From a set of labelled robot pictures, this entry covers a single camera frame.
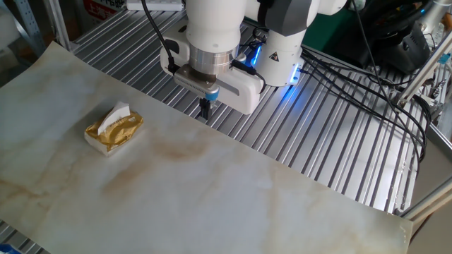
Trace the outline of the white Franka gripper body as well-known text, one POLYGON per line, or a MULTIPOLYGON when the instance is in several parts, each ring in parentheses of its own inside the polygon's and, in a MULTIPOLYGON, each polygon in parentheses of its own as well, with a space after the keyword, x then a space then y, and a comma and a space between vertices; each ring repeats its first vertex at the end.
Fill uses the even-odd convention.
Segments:
POLYGON ((237 60, 237 49, 211 54, 193 47, 187 37, 187 20, 163 34, 167 48, 160 51, 160 65, 176 84, 208 101, 219 101, 243 113, 259 103, 264 82, 237 60))

